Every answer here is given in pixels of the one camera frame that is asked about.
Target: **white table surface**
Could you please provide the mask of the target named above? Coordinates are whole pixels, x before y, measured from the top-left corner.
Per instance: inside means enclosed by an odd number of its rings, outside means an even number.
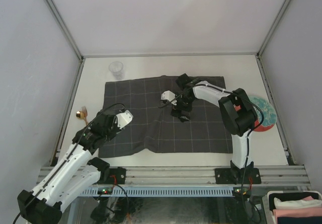
[[[179,76],[224,76],[226,88],[243,88],[248,95],[267,98],[264,84],[254,55],[216,56],[158,56],[158,57],[111,57],[87,58],[80,78],[76,97],[69,118],[61,154],[67,151],[75,133],[85,126],[78,120],[76,111],[86,106],[92,120],[101,110],[104,100],[105,82],[115,81],[109,72],[109,64],[120,61],[124,64],[124,80],[162,75]],[[254,132],[251,156],[256,166],[287,165],[283,145],[274,126],[266,132]],[[228,166],[232,154],[215,153],[170,153],[156,154],[143,150],[124,157],[104,159],[111,166]]]

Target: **red wire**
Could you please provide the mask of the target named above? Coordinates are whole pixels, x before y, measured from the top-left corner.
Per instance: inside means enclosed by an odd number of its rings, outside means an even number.
[[[114,187],[117,185],[117,180],[116,180],[116,176],[115,175],[111,175],[110,177],[111,178],[114,178],[114,184],[113,184],[113,188],[112,188],[112,190],[113,190]]]
[[[252,185],[253,185],[253,179],[252,177],[248,177],[249,181],[250,181],[250,187],[249,187],[249,190],[252,189]]]

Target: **pink cloth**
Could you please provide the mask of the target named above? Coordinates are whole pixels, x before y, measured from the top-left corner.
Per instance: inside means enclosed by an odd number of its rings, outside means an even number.
[[[308,200],[314,200],[314,199],[313,199],[313,197],[312,197],[312,196],[308,196],[308,197],[306,197],[306,198],[304,198],[304,199],[302,199],[302,200],[306,200],[306,201],[308,201]]]
[[[322,216],[322,208],[321,207],[314,207],[314,208],[304,208],[304,209],[297,209],[297,210],[287,210],[287,209],[280,209],[280,210],[273,210],[275,220],[277,223],[277,218],[279,217],[310,217],[310,216]]]

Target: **dark gray towel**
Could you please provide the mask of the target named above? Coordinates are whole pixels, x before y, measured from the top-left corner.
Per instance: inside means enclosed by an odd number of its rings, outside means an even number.
[[[123,103],[133,121],[99,150],[100,158],[132,155],[147,148],[155,153],[232,153],[231,135],[225,130],[218,107],[195,100],[190,122],[170,115],[171,106],[159,109],[161,93],[180,93],[177,77],[161,76],[106,82],[103,108]],[[223,77],[200,77],[225,87]]]

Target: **white wall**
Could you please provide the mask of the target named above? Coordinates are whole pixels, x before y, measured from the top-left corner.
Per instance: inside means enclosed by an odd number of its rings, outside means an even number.
[[[84,55],[257,52],[284,0],[54,0]]]
[[[294,0],[263,64],[299,164],[322,191],[322,0]]]
[[[78,60],[43,0],[0,0],[0,61],[0,222],[12,223],[50,159]]]

